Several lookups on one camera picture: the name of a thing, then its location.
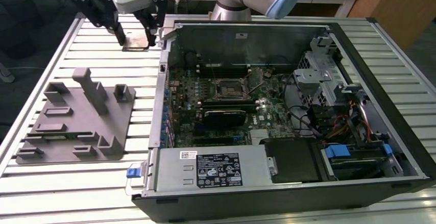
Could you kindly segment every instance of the floor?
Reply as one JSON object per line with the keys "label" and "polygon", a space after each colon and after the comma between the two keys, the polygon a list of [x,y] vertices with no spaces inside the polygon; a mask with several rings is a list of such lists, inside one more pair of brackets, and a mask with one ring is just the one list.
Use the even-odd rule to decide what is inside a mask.
{"label": "floor", "polygon": [[[24,59],[12,60],[0,51],[0,61],[5,67],[40,67],[44,68],[56,51],[60,41],[65,35],[69,25],[73,21],[76,9],[64,0],[35,0],[36,7],[45,21],[45,25],[31,30],[31,38],[37,47],[37,53]],[[189,5],[191,13],[205,13],[199,3]],[[416,40],[415,44],[407,50],[407,55],[416,63],[417,67],[436,85],[436,23],[432,23],[425,32]],[[33,86],[40,78],[43,70],[40,69],[13,69],[11,70],[16,81],[11,84],[0,82],[0,142],[5,137],[9,126],[20,112],[20,109],[32,92]]]}

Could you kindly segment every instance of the blue latch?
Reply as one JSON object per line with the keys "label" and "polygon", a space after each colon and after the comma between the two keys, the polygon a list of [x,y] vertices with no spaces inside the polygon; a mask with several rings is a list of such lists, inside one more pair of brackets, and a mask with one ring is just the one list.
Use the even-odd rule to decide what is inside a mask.
{"label": "blue latch", "polygon": [[335,157],[348,157],[351,153],[348,151],[347,145],[332,145],[325,148],[327,158]]}
{"label": "blue latch", "polygon": [[383,144],[383,149],[384,149],[384,151],[387,152],[387,155],[388,155],[388,156],[392,156],[393,151],[392,151],[392,147],[391,147],[391,145],[389,145],[389,144]]}
{"label": "blue latch", "polygon": [[141,177],[141,168],[128,168],[128,179]]}

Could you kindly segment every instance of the motherboard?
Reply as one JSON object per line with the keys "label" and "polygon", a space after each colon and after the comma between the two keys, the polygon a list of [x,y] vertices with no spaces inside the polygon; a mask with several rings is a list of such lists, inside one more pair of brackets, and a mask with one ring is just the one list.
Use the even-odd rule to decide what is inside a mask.
{"label": "motherboard", "polygon": [[283,88],[289,74],[272,67],[169,70],[175,147],[259,144],[292,137]]}

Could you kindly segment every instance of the aluminum extrusion table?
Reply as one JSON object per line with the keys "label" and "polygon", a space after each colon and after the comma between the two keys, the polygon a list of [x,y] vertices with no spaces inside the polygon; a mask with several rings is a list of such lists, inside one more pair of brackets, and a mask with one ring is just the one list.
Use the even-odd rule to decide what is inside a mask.
{"label": "aluminum extrusion table", "polygon": [[[168,15],[165,32],[176,19],[207,20],[207,16]],[[144,31],[133,16],[121,16],[119,20],[125,32]],[[359,18],[289,17],[283,21],[340,24],[428,152],[436,157],[436,89],[379,24]],[[160,48],[156,46],[148,52],[120,50],[116,38],[105,29],[95,28],[85,19],[75,19],[0,146],[0,223],[153,223],[128,195],[140,191],[141,179],[132,180],[133,188],[127,191],[125,172],[131,164],[147,160]],[[344,65],[356,80],[347,60]],[[23,146],[21,138],[44,106],[43,90],[51,81],[77,87],[69,78],[76,67],[89,67],[92,79],[104,86],[127,84],[136,89],[125,146],[128,154],[112,162],[17,165],[15,153]],[[391,197],[367,208],[200,223],[435,223],[435,207],[436,189],[428,188]]]}

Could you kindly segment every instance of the red cable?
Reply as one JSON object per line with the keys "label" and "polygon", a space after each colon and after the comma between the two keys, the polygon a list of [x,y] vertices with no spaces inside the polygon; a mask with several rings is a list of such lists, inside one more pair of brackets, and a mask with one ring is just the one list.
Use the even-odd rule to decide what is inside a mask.
{"label": "red cable", "polygon": [[336,117],[336,119],[335,119],[335,122],[333,122],[333,130],[336,129],[336,123],[337,123],[337,120],[340,119],[340,118],[344,118],[344,117],[348,117],[348,115],[340,115],[340,116],[337,116]]}
{"label": "red cable", "polygon": [[371,142],[371,127],[369,127],[369,125],[368,125],[368,123],[367,123],[367,121],[364,121],[364,120],[361,120],[361,122],[365,124],[365,126],[367,126],[367,139],[368,139],[368,142]]}

